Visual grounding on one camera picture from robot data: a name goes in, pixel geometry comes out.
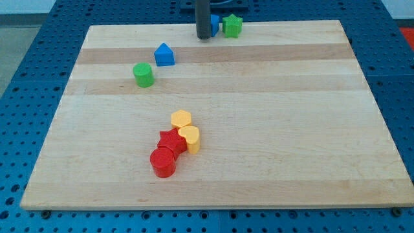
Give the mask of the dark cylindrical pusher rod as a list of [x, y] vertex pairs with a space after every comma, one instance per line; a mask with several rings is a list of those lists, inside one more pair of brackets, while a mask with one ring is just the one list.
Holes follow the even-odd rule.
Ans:
[[202, 40], [209, 39], [211, 37], [209, 0], [195, 1], [195, 23], [197, 37]]

